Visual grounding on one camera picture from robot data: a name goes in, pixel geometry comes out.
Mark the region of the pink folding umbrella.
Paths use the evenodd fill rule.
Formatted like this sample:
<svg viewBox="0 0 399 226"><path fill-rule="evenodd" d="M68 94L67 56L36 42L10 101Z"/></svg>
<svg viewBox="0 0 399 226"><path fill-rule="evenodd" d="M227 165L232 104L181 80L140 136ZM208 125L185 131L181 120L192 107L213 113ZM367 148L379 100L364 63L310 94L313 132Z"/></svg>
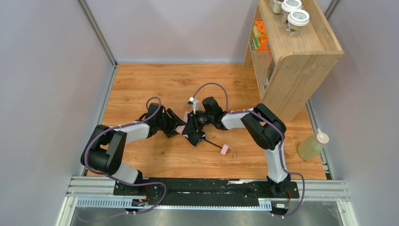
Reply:
<svg viewBox="0 0 399 226"><path fill-rule="evenodd" d="M207 113L205 111L191 111L185 112L183 125L178 125L176 132L181 134L187 141L194 147L196 147L200 142L205 141L213 146L220 149L220 154L226 155L228 151L231 152L230 158L232 161L236 161L237 156L235 150L228 144L223 146L215 144L209 141L203 128L206 125L214 125L217 129L221 129L221 123L216 121L215 116L212 113Z"/></svg>

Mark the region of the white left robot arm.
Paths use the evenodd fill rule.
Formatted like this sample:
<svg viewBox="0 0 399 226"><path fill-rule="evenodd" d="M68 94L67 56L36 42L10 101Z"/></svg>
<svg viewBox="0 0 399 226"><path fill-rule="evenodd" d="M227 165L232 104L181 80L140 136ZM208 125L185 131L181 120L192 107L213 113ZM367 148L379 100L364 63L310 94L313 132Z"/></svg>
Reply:
<svg viewBox="0 0 399 226"><path fill-rule="evenodd" d="M81 155L87 169L109 176L124 184L137 184L142 173L123 162L127 144L147 139L162 131L168 138L178 134L177 128L186 123L171 109L151 103L137 121L123 126L97 125Z"/></svg>

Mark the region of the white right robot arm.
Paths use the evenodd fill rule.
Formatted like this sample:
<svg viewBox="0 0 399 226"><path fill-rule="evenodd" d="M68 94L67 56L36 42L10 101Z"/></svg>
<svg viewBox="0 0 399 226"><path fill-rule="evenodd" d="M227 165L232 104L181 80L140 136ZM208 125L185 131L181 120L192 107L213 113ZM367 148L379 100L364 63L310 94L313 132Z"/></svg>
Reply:
<svg viewBox="0 0 399 226"><path fill-rule="evenodd" d="M286 190L291 181L283 152L285 124L268 107L260 103L254 108L228 112L224 111L213 97L202 101L204 111L193 110L186 115L187 122L182 135L196 146L205 138L203 127L209 124L219 130L245 128L255 143L264 150L268 166L268 184L274 193Z"/></svg>

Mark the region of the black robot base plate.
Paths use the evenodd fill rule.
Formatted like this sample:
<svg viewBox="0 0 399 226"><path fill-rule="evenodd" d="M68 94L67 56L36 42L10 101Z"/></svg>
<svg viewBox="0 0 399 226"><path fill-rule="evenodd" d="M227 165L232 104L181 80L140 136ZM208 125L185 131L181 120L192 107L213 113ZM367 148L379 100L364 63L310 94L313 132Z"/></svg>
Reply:
<svg viewBox="0 0 399 226"><path fill-rule="evenodd" d="M187 207L258 207L260 199L282 199L283 208L276 204L266 207L276 214L287 212L292 199L300 198L298 185L290 181L285 191L274 193L268 181L212 179L212 178L141 178L139 186L115 183L113 194L116 196L144 197L150 205L159 202L164 206Z"/></svg>

